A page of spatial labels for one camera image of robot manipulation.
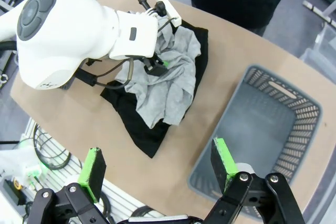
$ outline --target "gray floor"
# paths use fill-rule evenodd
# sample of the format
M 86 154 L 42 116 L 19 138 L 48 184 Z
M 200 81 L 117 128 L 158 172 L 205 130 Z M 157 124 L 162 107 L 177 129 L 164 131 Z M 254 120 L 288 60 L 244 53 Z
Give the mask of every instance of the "gray floor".
M 177 0 L 191 4 L 191 0 Z M 321 30 L 322 21 L 302 6 L 303 0 L 282 0 L 274 17 L 266 29 L 264 37 L 299 57 L 307 47 L 313 45 L 317 33 Z M 323 0 L 308 0 L 320 9 L 327 7 Z M 13 62 L 7 69 L 8 76 L 17 71 Z M 1 89 L 0 93 L 0 141 L 19 139 L 24 132 L 28 116 L 10 98 L 9 91 L 14 78 Z

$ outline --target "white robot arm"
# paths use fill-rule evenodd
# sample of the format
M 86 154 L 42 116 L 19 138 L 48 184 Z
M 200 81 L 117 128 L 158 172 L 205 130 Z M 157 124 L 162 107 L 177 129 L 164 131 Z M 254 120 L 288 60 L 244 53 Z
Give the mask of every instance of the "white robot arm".
M 180 25 L 169 1 L 158 1 Z M 0 17 L 0 27 L 0 41 L 16 36 L 20 75 L 34 89 L 62 86 L 87 58 L 152 58 L 158 35 L 153 8 L 130 14 L 96 0 L 25 0 Z

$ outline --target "dark gray button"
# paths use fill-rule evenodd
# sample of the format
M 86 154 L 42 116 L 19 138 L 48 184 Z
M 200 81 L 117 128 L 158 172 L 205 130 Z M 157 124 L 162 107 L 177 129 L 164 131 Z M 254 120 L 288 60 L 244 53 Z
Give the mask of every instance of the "dark gray button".
M 17 24 L 17 34 L 20 36 L 22 33 L 22 25 L 20 23 Z
M 38 2 L 36 0 L 33 0 L 31 2 L 29 2 L 22 13 L 22 24 L 29 25 L 30 22 L 33 21 L 33 19 L 35 18 L 36 14 L 38 12 Z
M 22 30 L 22 36 L 27 38 L 32 35 L 36 30 L 39 30 L 39 25 L 41 24 L 42 20 L 39 17 L 34 18 L 34 20 L 26 26 Z
M 50 10 L 53 4 L 54 0 L 40 0 L 39 11 L 45 13 Z
M 135 40 L 137 37 L 137 31 L 136 27 L 131 27 L 131 33 L 130 33 L 130 40 Z

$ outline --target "tabletop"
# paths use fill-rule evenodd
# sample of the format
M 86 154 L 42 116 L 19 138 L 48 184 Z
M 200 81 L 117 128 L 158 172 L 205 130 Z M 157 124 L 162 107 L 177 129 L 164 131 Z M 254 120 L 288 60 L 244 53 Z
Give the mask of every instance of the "tabletop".
M 98 1 L 118 10 L 143 11 L 138 0 Z M 335 85 L 296 57 L 243 28 L 196 8 L 175 1 L 172 4 L 184 20 L 209 30 L 209 59 L 193 104 L 180 125 L 169 128 L 153 159 L 133 144 L 118 113 L 100 96 L 102 87 L 75 80 L 68 91 L 34 90 L 18 74 L 11 92 L 13 99 L 81 160 L 89 148 L 100 147 L 107 164 L 106 179 L 136 199 L 165 215 L 204 218 L 214 203 L 191 191 L 187 178 L 244 71 L 250 64 L 259 64 L 300 88 L 323 108 L 316 138 L 291 183 L 298 205 L 304 210 L 336 142 Z M 116 64 L 104 61 L 84 68 L 98 74 Z M 115 74 L 103 77 L 102 82 L 113 80 Z M 236 223 L 255 222 L 239 216 Z

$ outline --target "bolt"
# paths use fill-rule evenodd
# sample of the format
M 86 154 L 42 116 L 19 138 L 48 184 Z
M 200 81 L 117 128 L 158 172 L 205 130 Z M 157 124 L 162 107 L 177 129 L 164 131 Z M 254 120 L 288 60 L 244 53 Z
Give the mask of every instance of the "bolt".
M 239 176 L 240 180 L 242 181 L 247 181 L 248 180 L 248 175 L 246 173 L 242 173 L 240 176 Z
M 70 191 L 71 193 L 73 193 L 74 191 L 76 191 L 76 187 L 75 187 L 75 186 L 71 186 L 71 187 L 69 188 L 69 191 Z
M 276 183 L 276 182 L 279 181 L 279 178 L 278 178 L 278 176 L 276 176 L 276 175 L 272 175 L 271 178 L 270 178 L 270 180 L 271 180 L 273 183 Z

